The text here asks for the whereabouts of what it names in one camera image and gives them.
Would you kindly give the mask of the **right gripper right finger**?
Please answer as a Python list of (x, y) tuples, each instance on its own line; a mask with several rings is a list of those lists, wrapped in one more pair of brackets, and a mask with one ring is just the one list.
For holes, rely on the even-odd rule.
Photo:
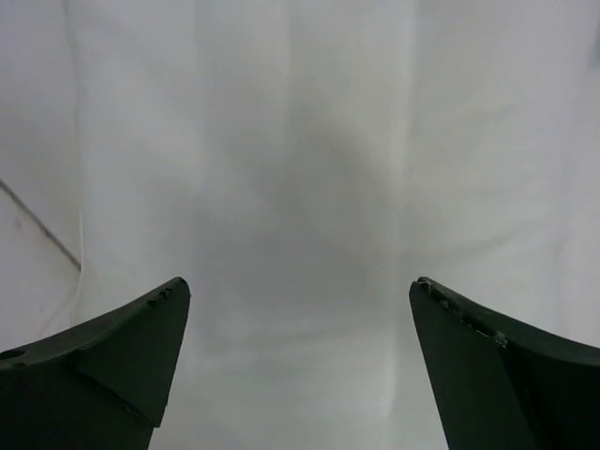
[(596, 449), (599, 351), (420, 277), (412, 317), (451, 449)]

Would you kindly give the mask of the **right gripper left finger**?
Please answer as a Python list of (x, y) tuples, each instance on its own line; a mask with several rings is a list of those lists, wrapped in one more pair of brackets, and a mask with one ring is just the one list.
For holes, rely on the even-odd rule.
[(95, 319), (2, 352), (2, 448), (148, 448), (168, 404), (190, 298), (176, 277)]

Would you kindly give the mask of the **white yellow pillow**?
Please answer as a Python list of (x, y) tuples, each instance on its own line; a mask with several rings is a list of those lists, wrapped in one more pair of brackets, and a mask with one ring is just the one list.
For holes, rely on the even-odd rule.
[(193, 303), (155, 449), (442, 449), (434, 278), (599, 342), (595, 1), (72, 1), (86, 320)]

